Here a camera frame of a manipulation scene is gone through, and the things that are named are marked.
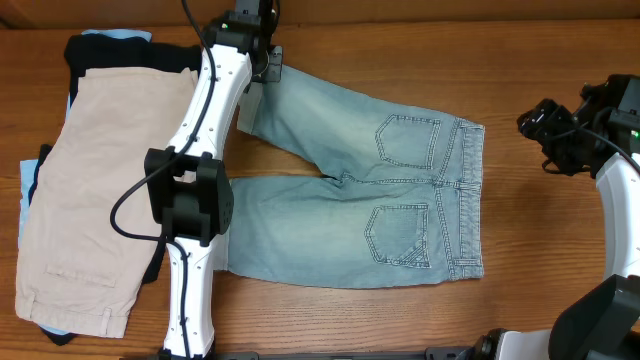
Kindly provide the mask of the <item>light blue denim shorts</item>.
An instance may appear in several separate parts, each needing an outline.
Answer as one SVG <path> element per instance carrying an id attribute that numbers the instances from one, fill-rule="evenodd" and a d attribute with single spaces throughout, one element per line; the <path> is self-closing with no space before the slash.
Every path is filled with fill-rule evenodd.
<path id="1" fill-rule="evenodd" d="M 241 98 L 237 127 L 320 173 L 234 179 L 216 269 L 348 289 L 483 276 L 483 126 L 284 67 Z"/>

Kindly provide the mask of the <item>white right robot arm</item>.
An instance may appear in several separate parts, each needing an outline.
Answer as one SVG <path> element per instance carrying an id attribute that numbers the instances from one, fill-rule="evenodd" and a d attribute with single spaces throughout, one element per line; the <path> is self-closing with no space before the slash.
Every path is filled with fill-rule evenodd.
<path id="1" fill-rule="evenodd" d="M 496 329 L 479 339 L 469 359 L 639 356 L 639 78 L 613 74 L 600 85 L 584 85 L 580 96 L 575 111 L 544 99 L 517 126 L 541 145 L 545 172 L 587 172 L 595 180 L 605 217 L 604 279 L 551 329 Z"/>

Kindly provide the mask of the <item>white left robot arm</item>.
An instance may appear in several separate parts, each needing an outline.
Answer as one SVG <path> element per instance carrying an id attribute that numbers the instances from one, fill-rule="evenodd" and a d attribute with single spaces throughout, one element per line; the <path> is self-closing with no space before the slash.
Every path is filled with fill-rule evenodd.
<path id="1" fill-rule="evenodd" d="M 171 270 L 160 359 L 214 356 L 214 251 L 223 243 L 234 205 L 224 147 L 241 98 L 251 87 L 281 77 L 282 51 L 271 43 L 279 18 L 277 1 L 239 1 L 196 31 L 203 53 L 188 110 L 167 147 L 145 157 L 152 214 Z"/>

